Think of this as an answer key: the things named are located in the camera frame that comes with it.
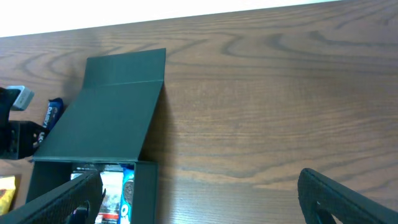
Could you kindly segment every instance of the blue wrapper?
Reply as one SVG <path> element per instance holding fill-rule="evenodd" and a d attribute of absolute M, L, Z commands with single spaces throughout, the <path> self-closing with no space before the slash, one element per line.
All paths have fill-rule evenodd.
<path fill-rule="evenodd" d="M 123 167 L 123 189 L 120 199 L 118 224 L 130 224 L 132 196 L 134 194 L 134 170 Z"/>
<path fill-rule="evenodd" d="M 49 100 L 49 105 L 47 107 L 47 113 L 45 114 L 43 127 L 51 130 L 54 128 L 55 123 L 60 119 L 63 111 L 63 101 L 61 98 L 56 98 L 54 100 Z M 44 140 L 45 133 L 39 134 L 39 142 Z"/>

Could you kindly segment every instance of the wood grain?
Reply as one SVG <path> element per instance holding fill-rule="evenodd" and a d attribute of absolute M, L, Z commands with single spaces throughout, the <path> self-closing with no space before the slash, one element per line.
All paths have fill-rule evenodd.
<path fill-rule="evenodd" d="M 398 2 L 344 1 L 0 39 L 14 119 L 71 102 L 87 57 L 167 48 L 144 146 L 160 223 L 303 223 L 311 167 L 398 210 Z"/>

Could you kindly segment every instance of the green cardboard box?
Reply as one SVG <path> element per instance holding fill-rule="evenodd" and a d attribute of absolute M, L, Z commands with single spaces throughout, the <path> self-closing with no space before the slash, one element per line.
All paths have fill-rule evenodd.
<path fill-rule="evenodd" d="M 154 223 L 158 167 L 139 155 L 164 70 L 165 49 L 88 58 L 81 92 L 34 154 L 27 202 L 68 182 L 73 163 L 130 164 L 131 223 Z"/>

